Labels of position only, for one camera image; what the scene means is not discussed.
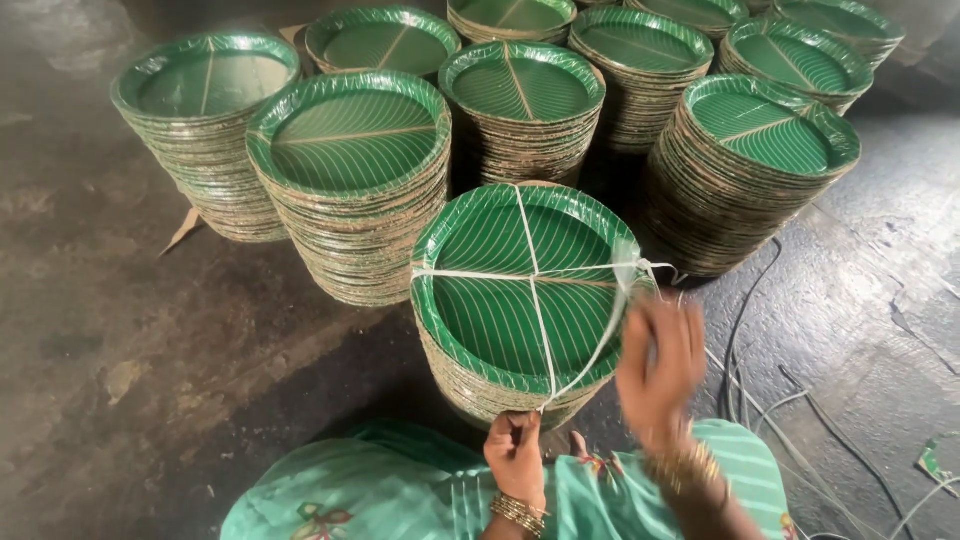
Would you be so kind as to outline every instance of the bangle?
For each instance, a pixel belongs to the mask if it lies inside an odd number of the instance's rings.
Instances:
[[[527,529],[533,534],[534,538],[540,538],[543,534],[545,525],[540,515],[545,512],[514,499],[509,495],[500,493],[494,497],[490,502],[490,512],[499,514]]]
[[[668,487],[676,495],[691,485],[707,486],[720,475],[720,466],[704,443],[689,450],[647,455],[643,470],[660,488]]]

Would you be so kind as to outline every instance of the green paper plate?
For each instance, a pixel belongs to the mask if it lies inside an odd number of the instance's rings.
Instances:
[[[376,68],[420,76],[436,73],[461,46],[446,21],[405,6],[334,12],[307,28],[305,43],[324,71]]]
[[[256,107],[299,75],[297,51],[279,38],[206,34],[157,47],[110,94],[117,109],[139,118],[213,118]]]
[[[247,148],[272,182],[349,199],[416,178],[449,135],[449,108],[436,88],[407,73],[370,70],[280,92],[251,120]]]
[[[467,23],[520,32],[562,28],[577,16],[570,0],[448,0]]]
[[[610,264],[617,238],[634,241],[609,209],[567,187],[521,186],[541,272]],[[516,188],[480,187],[448,204],[420,234],[415,268],[529,276],[533,259]],[[537,280],[558,388],[583,370],[610,320],[616,277],[610,269],[549,274]],[[411,294],[423,327],[444,353],[491,383],[549,394],[549,370],[530,282],[422,276]],[[608,344],[583,388],[608,377],[619,356]]]
[[[698,29],[730,28],[736,21],[750,16],[739,0],[627,0],[627,4]]]
[[[713,45],[702,33],[638,10],[592,8],[580,13],[570,32],[596,55],[642,71],[686,72],[713,58]]]
[[[756,77],[705,77],[686,89],[684,103],[715,143],[781,171],[820,177],[860,157],[860,139],[849,122],[812,98]]]
[[[801,92],[858,96],[874,82],[848,43],[786,19],[740,21],[727,41],[755,70]]]
[[[895,45],[905,36],[897,23],[849,0],[776,0],[774,7],[787,18],[838,36]]]
[[[522,122],[560,122],[598,107],[606,87],[583,57],[547,43],[491,41],[465,48],[440,69],[458,106]]]

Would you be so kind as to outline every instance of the black cable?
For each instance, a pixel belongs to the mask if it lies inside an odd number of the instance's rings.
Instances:
[[[773,265],[777,262],[777,259],[780,258],[780,255],[783,253],[783,244],[777,239],[776,236],[771,238],[774,245],[777,246],[777,254],[774,256],[774,259],[770,261],[770,264],[763,269],[763,272],[760,274],[760,277],[756,278],[753,286],[750,287],[750,290],[747,291],[747,295],[743,298],[743,304],[740,306],[740,312],[736,315],[736,320],[733,321],[733,330],[730,334],[730,342],[727,344],[727,351],[724,353],[724,376],[723,382],[720,384],[720,398],[717,399],[717,411],[720,418],[724,417],[723,414],[723,403],[726,402],[727,405],[727,420],[731,422],[736,422],[736,413],[733,412],[733,384],[732,378],[736,378],[737,372],[739,371],[740,363],[737,361],[736,353],[734,351],[734,345],[736,343],[736,334],[740,330],[740,322],[743,320],[743,314],[747,311],[747,305],[750,303],[750,297],[754,295],[756,286],[763,281],[763,277],[767,275],[767,272],[773,268]],[[741,377],[738,382],[740,383],[740,388],[743,388],[743,378]],[[746,401],[743,396],[743,392],[740,392],[740,408],[746,409]]]
[[[863,466],[866,467],[867,470],[870,471],[872,475],[874,475],[874,478],[876,478],[876,480],[880,482],[880,486],[883,487],[883,491],[884,493],[886,493],[887,499],[890,500],[890,502],[894,506],[894,510],[897,511],[897,517],[902,520],[903,509],[900,506],[900,501],[897,499],[897,496],[894,495],[893,489],[890,487],[890,484],[887,482],[887,478],[882,473],[880,473],[880,470],[877,469],[873,461],[871,461],[870,458],[867,457],[863,453],[863,451],[861,451],[859,447],[856,446],[856,443],[853,442],[853,439],[849,438],[847,434],[840,429],[840,426],[838,426],[837,423],[834,422],[832,418],[830,418],[830,415],[827,414],[827,411],[820,405],[819,402],[817,402],[817,399],[813,397],[813,393],[810,392],[810,390],[806,386],[801,384],[796,377],[791,375],[790,372],[786,369],[786,366],[781,364],[777,367],[779,367],[780,371],[788,379],[790,379],[790,382],[793,382],[794,384],[796,384],[797,387],[800,388],[801,390],[806,390],[807,400],[810,401],[810,404],[813,406],[813,411],[820,418],[820,421],[823,422],[824,426],[827,427],[827,431],[829,431],[834,438],[840,441],[840,444],[843,445],[843,447],[848,452],[853,454],[853,456],[856,457],[857,460],[860,461],[860,463],[863,463]],[[903,528],[906,530],[906,534],[907,536],[910,537],[910,540],[917,539],[917,537],[913,533],[913,530],[910,529],[909,524],[904,524]]]

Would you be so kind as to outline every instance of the person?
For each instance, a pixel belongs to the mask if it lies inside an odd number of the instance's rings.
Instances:
[[[706,371],[703,314],[664,296],[635,302],[616,369],[637,452],[591,456],[574,432],[571,455],[544,465],[536,412],[500,414],[483,457],[432,430],[375,422],[281,459],[221,539],[795,540],[763,442],[685,418]]]

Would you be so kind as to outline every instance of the concrete floor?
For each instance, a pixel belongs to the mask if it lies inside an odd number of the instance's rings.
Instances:
[[[188,205],[113,110],[111,78],[170,37],[273,30],[325,4],[0,0],[0,538],[215,538],[274,461],[363,418],[482,438],[443,405],[408,304],[333,302],[285,242],[201,230],[156,256]],[[960,288],[960,119],[880,88],[848,118],[863,159],[780,234],[740,351],[764,406],[797,391],[777,369],[787,365],[909,507],[933,486],[912,467],[923,442],[960,428],[960,300],[948,291]],[[622,193],[642,179],[604,178],[593,161],[586,188],[629,218]],[[692,292],[718,355],[773,254]],[[700,416],[715,414],[718,380],[711,369]],[[876,480],[809,405],[774,417],[853,513],[888,534],[897,519]],[[608,386],[574,424],[597,449],[622,450],[619,418]],[[960,444],[941,460],[960,467]],[[807,532],[857,537],[786,483]],[[935,496],[912,521],[918,537],[956,538],[958,504]]]

